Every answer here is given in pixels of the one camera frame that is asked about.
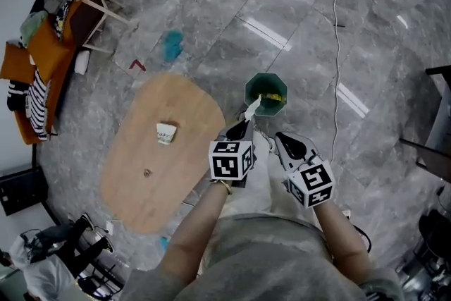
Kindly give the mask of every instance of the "striped cloth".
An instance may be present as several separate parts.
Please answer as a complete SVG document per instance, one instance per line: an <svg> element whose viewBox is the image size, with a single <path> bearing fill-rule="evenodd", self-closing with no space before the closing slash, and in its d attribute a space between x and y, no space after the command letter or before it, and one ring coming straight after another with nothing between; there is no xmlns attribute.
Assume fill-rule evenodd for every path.
<svg viewBox="0 0 451 301"><path fill-rule="evenodd" d="M47 86L42 82L39 71L35 71L35 81L28 90L28 105L30 108L30 123L40 140L48 140L47 124L47 97L49 95L50 82Z"/></svg>

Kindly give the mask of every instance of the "wooden table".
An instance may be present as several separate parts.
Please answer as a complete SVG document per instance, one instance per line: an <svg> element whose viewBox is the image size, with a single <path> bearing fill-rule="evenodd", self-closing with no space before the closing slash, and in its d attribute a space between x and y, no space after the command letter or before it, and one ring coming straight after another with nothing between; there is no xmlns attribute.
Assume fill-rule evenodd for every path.
<svg viewBox="0 0 451 301"><path fill-rule="evenodd" d="M177 126L170 145L156 124ZM218 104L181 75L144 84L125 116L101 177L111 211L138 233L157 232L209 169L209 143L226 126Z"/></svg>

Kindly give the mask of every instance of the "white pants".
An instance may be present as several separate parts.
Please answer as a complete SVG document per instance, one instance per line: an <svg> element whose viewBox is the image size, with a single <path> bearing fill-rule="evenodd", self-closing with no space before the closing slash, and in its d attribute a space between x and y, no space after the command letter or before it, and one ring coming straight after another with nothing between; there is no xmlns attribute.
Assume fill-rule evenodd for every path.
<svg viewBox="0 0 451 301"><path fill-rule="evenodd" d="M306 210L282 184L285 170L268 141L254 132L254 168L247 174L246 188L233 188L220 217L265 213L308 221L318 225L314 212Z"/></svg>

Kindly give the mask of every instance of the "marble floor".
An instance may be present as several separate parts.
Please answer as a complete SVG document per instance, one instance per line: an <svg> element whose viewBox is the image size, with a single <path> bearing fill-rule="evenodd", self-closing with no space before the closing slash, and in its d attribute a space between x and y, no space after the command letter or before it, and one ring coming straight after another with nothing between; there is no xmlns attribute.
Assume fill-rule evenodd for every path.
<svg viewBox="0 0 451 301"><path fill-rule="evenodd" d="M99 224L114 218L99 194L101 167L140 85L157 72L193 79L232 119L245 83L256 72L277 73L289 87L288 105L259 127L310 137L332 156L336 77L333 0L120 0L137 30L111 20L95 39L114 54L93 52L86 75L74 74L59 136L39 147L50 187L49 203L64 219L88 211ZM417 168L400 136L424 142L440 102L443 81L424 68L448 64L450 0L337 0L341 52L338 127L333 171L337 203L373 241L371 256L395 262L419 239L417 221L436 204L444 184ZM183 33L183 53L163 60L167 31ZM147 71L129 70L139 59ZM359 101L351 102L353 94ZM196 189L201 192L205 182ZM190 210L182 205L159 235L133 233L116 223L115 258L150 269Z"/></svg>

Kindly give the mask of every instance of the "small object on table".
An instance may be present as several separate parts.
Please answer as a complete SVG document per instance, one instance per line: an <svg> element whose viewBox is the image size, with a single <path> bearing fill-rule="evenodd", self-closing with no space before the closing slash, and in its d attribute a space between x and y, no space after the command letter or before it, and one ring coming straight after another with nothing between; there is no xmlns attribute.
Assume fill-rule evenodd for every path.
<svg viewBox="0 0 451 301"><path fill-rule="evenodd" d="M169 145L175 135L177 127L170 124L158 123L156 125L156 134L158 142L164 145Z"/></svg>

